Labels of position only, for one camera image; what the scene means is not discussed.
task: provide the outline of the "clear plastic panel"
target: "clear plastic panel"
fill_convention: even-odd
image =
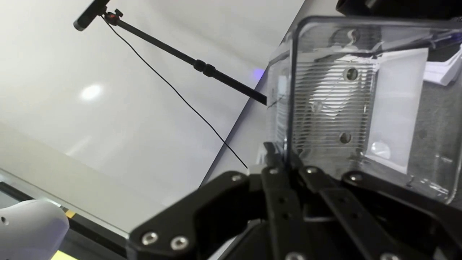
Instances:
[[[273,140],[288,137],[288,145],[279,145],[286,156],[293,151],[335,177],[360,169],[451,202],[461,173],[459,27],[459,21],[303,20],[293,33],[292,60],[283,60],[295,63],[285,91],[289,125]],[[273,88],[276,105],[283,104],[276,98],[280,85]],[[273,109],[273,124],[286,112]]]
[[[289,144],[290,73],[290,56],[289,52],[285,52],[270,63],[264,78],[264,83],[272,86],[269,95],[270,137],[279,150],[288,150]]]

